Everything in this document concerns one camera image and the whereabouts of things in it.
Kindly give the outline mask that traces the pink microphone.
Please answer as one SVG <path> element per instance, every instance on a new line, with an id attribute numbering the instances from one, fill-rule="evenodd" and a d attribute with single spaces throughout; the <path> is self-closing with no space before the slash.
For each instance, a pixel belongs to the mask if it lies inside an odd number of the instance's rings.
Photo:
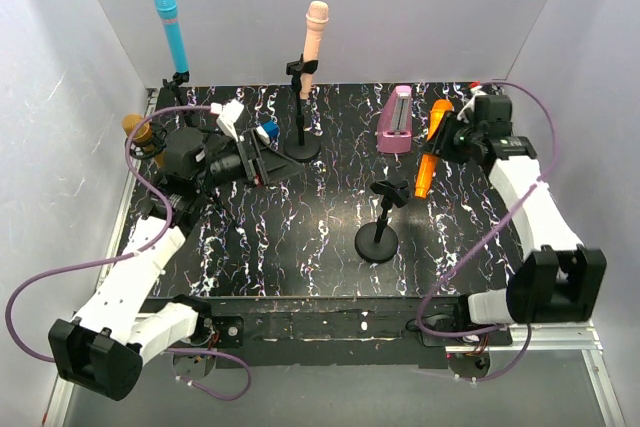
<path id="1" fill-rule="evenodd" d="M 323 1 L 312 1 L 306 14 L 306 37 L 303 61 L 317 61 L 325 27 L 329 20 L 329 6 Z"/>

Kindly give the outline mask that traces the black round-base mic stand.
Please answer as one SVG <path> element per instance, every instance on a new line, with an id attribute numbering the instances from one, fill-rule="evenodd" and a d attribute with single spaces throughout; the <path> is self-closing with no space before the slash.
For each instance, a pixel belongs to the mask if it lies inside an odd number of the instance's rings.
<path id="1" fill-rule="evenodd" d="M 295 94 L 296 133 L 289 135 L 283 145 L 284 153 L 292 159 L 308 163 L 318 157 L 321 150 L 320 139 L 305 130 L 305 117 L 302 112 L 302 75 L 313 74 L 318 67 L 317 60 L 305 61 L 301 55 L 296 61 L 288 62 L 286 74 L 291 77 L 291 89 Z"/>

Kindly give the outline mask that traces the gold microphone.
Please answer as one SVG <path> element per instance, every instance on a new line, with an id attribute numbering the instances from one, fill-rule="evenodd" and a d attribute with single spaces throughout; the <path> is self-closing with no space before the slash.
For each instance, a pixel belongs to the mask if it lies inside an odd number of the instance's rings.
<path id="1" fill-rule="evenodd" d="M 128 148 L 129 155 L 140 161 L 153 160 L 159 168 L 163 168 L 167 130 L 154 122 L 143 123 L 143 118 L 138 114 L 126 115 L 121 125 L 127 136 L 140 125 Z"/>

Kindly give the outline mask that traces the orange microphone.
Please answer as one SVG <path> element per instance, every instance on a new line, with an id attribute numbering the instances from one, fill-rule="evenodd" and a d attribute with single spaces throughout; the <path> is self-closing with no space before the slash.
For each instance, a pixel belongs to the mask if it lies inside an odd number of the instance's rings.
<path id="1" fill-rule="evenodd" d="M 445 114 L 452 109 L 453 104 L 445 99 L 437 100 L 431 109 L 427 142 L 421 157 L 414 189 L 414 195 L 417 198 L 425 199 L 430 191 L 433 175 L 438 163 L 436 134 Z"/>

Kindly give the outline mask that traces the blue microphone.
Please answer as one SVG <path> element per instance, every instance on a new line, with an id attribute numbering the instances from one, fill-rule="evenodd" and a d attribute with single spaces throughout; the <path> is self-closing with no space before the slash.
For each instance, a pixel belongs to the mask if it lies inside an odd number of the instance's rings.
<path id="1" fill-rule="evenodd" d="M 163 24 L 174 69 L 179 74 L 189 72 L 189 65 L 178 21 L 176 0 L 154 0 L 156 12 Z"/>

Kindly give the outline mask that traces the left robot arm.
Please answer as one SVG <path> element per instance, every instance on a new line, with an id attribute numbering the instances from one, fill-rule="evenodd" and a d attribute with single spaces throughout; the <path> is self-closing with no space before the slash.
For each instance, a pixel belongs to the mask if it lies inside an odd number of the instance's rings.
<path id="1" fill-rule="evenodd" d="M 164 165 L 134 236 L 89 301 L 48 333 L 61 378 L 112 400 L 125 398 L 151 359 L 178 342 L 207 345 L 218 334 L 210 305 L 179 294 L 145 320 L 151 288 L 184 245 L 218 187 L 275 184 L 304 167 L 250 129 L 239 138 L 183 127 L 164 138 Z"/>

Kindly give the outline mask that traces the black tripod mic stand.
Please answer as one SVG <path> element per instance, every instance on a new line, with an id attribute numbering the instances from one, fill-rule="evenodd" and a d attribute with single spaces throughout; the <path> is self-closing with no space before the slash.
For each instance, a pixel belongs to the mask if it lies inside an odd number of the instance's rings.
<path id="1" fill-rule="evenodd" d="M 174 97 L 176 106 L 186 106 L 188 104 L 187 99 L 183 96 L 181 86 L 189 81 L 190 74 L 188 71 L 175 72 L 170 80 L 163 79 L 162 87 L 171 92 Z M 197 116 L 194 110 L 183 110 L 182 118 L 187 127 L 196 128 Z"/>

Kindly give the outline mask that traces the shock-mount tripod mic stand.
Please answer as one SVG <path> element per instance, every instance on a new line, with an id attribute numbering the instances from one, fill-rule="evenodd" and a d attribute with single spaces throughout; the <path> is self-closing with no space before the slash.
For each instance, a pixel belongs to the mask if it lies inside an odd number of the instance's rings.
<path id="1" fill-rule="evenodd" d="M 136 132 L 128 153 L 136 160 L 153 159 L 159 167 L 163 167 L 166 136 L 167 130 L 160 124 L 146 123 Z"/>

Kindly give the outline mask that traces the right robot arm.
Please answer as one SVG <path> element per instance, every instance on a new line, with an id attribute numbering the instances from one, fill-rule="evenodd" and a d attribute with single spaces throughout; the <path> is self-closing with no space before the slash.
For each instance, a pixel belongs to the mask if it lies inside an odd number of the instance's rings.
<path id="1" fill-rule="evenodd" d="M 426 175 L 438 160 L 473 161 L 513 214 L 522 265 L 505 288 L 467 297 L 463 311 L 470 324 L 585 322 L 594 311 L 606 258 L 585 247 L 562 217 L 531 142 L 513 133 L 512 109 L 506 95 L 477 93 L 461 113 L 448 100 L 436 101 L 415 193 L 425 197 Z"/>

